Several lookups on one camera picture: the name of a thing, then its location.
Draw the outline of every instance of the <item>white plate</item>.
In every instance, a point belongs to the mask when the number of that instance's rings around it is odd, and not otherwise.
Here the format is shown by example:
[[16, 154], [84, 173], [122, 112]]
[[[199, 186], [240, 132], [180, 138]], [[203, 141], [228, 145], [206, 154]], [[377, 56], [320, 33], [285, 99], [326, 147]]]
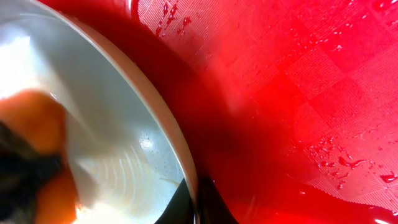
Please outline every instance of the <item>white plate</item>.
[[69, 161], [85, 212], [76, 223], [154, 223], [197, 175], [161, 96], [119, 49], [41, 3], [0, 0], [0, 98], [45, 90], [69, 112]]

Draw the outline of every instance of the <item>dark object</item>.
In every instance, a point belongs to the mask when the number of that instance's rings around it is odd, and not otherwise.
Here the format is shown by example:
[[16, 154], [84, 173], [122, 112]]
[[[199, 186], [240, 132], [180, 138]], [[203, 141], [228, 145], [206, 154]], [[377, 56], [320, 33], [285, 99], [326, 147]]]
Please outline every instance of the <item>dark object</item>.
[[39, 156], [0, 122], [0, 222], [34, 223], [35, 195], [61, 164], [59, 155]]
[[[198, 215], [201, 224], [238, 223], [228, 210], [213, 181], [203, 178], [199, 186]], [[185, 180], [182, 180], [165, 212], [155, 224], [192, 224], [195, 212]]]

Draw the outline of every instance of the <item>orange food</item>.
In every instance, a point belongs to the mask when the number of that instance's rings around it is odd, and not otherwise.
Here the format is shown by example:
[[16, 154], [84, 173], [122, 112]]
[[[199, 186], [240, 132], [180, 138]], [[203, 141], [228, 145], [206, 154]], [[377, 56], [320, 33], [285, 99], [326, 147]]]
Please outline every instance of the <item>orange food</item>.
[[[62, 153], [64, 149], [65, 110], [44, 93], [26, 90], [0, 100], [0, 120], [40, 154]], [[71, 223], [76, 198], [72, 175], [65, 169], [38, 193], [36, 223]]]

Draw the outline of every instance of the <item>red surface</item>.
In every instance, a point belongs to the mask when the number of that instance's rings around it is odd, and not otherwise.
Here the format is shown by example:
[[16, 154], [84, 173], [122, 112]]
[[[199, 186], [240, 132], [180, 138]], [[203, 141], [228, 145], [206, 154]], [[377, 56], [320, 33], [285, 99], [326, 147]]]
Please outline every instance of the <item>red surface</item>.
[[395, 0], [42, 1], [137, 63], [240, 223], [398, 223]]

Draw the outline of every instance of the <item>bowl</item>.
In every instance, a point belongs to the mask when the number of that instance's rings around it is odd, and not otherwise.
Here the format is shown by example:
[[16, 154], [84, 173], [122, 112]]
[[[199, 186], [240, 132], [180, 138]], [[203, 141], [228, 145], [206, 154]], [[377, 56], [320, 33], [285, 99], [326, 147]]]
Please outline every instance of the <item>bowl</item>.
[[43, 90], [68, 111], [77, 223], [154, 223], [197, 173], [169, 108], [139, 68], [78, 20], [25, 0], [0, 2], [0, 98]]

